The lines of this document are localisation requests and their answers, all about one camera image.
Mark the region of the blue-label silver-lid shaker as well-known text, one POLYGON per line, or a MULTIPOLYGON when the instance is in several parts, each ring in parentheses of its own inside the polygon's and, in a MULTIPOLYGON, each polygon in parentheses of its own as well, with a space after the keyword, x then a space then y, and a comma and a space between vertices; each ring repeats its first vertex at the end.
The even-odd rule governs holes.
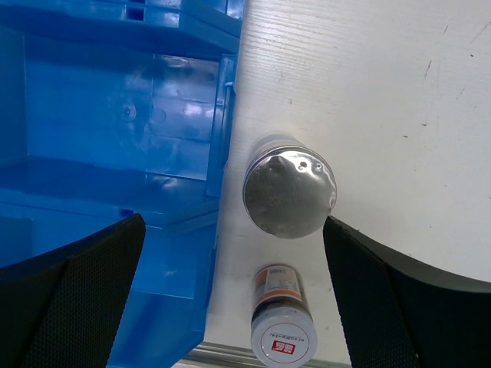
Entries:
POLYGON ((251 149, 242 200, 252 222, 277 238, 319 230, 337 201, 328 162, 291 135, 273 133, 251 149))

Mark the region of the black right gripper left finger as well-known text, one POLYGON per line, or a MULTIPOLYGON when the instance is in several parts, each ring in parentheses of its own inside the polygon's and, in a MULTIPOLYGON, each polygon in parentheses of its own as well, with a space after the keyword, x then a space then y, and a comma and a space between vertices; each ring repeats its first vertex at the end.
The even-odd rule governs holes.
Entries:
POLYGON ((146 235, 139 214, 1 269, 3 367, 105 367, 146 235))

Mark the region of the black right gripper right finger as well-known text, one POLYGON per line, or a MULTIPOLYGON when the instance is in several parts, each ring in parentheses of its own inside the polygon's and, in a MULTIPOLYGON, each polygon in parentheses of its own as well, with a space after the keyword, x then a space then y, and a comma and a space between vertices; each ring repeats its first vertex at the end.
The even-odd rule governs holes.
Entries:
POLYGON ((328 217, 325 255, 353 367, 488 367, 490 284, 328 217))

